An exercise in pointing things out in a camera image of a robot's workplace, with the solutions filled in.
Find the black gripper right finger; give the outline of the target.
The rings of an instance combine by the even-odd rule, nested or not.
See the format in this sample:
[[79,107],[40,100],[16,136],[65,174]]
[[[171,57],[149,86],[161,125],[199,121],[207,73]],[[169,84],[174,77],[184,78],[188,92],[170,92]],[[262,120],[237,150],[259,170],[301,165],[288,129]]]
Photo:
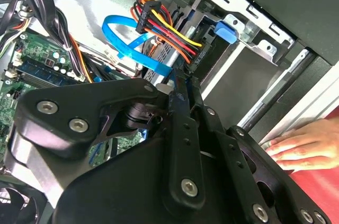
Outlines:
[[235,223],[330,223],[325,212],[238,126],[224,129],[205,106],[195,77],[185,78],[197,122],[204,181],[226,201]]

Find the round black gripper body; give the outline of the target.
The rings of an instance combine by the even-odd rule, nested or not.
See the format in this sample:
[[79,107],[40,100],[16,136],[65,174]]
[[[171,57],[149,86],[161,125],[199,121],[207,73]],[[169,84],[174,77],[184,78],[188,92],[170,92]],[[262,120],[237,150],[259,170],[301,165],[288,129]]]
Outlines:
[[204,181],[197,136],[147,140],[75,179],[53,223],[235,223]]

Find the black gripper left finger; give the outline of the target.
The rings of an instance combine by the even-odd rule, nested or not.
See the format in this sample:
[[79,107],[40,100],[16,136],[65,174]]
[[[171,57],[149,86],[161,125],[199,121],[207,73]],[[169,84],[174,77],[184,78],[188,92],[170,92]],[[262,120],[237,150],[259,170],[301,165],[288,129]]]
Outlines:
[[90,148],[139,129],[165,140],[165,196],[197,209],[204,199],[197,123],[191,118],[189,79],[174,69],[174,88],[123,79],[38,89],[17,104],[10,153],[24,166],[16,178],[42,191],[53,207],[75,179],[89,171]]

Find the person's right hand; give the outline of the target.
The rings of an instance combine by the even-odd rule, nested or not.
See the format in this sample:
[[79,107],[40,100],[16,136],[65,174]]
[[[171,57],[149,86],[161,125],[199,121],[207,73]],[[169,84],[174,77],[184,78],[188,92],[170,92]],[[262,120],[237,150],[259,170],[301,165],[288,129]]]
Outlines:
[[265,150],[286,171],[338,167],[338,118],[321,119],[270,141]]

